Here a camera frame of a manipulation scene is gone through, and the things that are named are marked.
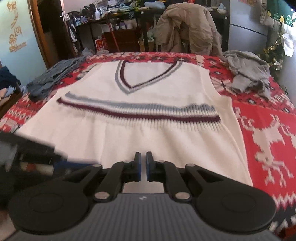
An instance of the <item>wall scribble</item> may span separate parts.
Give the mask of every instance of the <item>wall scribble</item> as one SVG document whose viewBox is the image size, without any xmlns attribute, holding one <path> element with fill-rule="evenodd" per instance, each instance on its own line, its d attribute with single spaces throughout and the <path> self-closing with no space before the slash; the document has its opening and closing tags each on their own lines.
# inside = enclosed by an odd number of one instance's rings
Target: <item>wall scribble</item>
<svg viewBox="0 0 296 241">
<path fill-rule="evenodd" d="M 17 44 L 17 36 L 22 35 L 22 30 L 20 26 L 15 27 L 16 23 L 17 23 L 17 19 L 18 19 L 18 11 L 17 11 L 17 2 L 16 0 L 12 0 L 12 2 L 8 2 L 7 3 L 7 8 L 10 12 L 13 12 L 15 15 L 15 18 L 13 20 L 13 22 L 11 23 L 11 29 L 14 28 L 13 30 L 13 34 L 10 34 L 9 36 L 9 44 L 11 45 L 9 47 L 9 51 L 10 52 L 16 52 L 18 50 L 20 50 L 21 48 L 27 46 L 26 42 L 23 42 L 22 44 Z"/>
</svg>

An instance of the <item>green curtain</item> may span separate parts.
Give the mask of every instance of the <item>green curtain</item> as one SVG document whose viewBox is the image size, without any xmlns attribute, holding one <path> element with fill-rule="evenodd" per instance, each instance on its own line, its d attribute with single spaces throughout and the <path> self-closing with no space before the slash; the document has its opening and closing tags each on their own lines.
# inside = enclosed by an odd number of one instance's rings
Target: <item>green curtain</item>
<svg viewBox="0 0 296 241">
<path fill-rule="evenodd" d="M 267 14 L 274 20 L 296 27 L 296 12 L 284 0 L 267 0 Z"/>
</svg>

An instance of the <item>bed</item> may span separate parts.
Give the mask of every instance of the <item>bed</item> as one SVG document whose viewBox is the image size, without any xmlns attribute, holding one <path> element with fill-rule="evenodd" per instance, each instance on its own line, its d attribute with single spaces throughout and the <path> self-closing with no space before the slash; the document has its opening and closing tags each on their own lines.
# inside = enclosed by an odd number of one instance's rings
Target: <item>bed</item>
<svg viewBox="0 0 296 241">
<path fill-rule="evenodd" d="M 296 224 L 295 107 L 272 78 L 271 101 L 266 101 L 254 92 L 232 92 L 230 85 L 233 74 L 217 57 L 182 53 L 113 53 L 89 57 L 57 84 L 45 100 L 34 103 L 29 100 L 28 94 L 25 94 L 0 120 L 0 131 L 15 132 L 46 104 L 57 89 L 78 81 L 96 63 L 115 60 L 166 63 L 178 60 L 208 69 L 215 89 L 221 95 L 232 98 L 234 112 L 244 137 L 254 187 L 267 192 L 276 203 L 277 214 L 270 230 L 279 232 Z"/>
</svg>

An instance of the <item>brown jacket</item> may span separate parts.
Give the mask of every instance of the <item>brown jacket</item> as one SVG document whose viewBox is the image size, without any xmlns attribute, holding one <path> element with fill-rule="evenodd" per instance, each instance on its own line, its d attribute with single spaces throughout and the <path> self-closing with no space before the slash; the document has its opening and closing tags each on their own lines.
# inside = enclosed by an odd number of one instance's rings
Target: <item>brown jacket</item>
<svg viewBox="0 0 296 241">
<path fill-rule="evenodd" d="M 181 38 L 186 35 L 192 53 L 222 56 L 219 34 L 210 12 L 198 4 L 172 4 L 159 18 L 155 30 L 161 51 L 181 53 Z"/>
</svg>

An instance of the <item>refrigerator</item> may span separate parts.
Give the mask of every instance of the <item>refrigerator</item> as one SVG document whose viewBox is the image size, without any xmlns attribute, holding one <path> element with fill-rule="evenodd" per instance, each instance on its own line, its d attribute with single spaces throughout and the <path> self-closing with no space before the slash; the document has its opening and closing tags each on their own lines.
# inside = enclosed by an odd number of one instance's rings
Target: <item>refrigerator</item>
<svg viewBox="0 0 296 241">
<path fill-rule="evenodd" d="M 268 27 L 260 23 L 260 16 L 261 0 L 253 7 L 230 0 L 228 50 L 262 52 L 266 47 Z"/>
</svg>

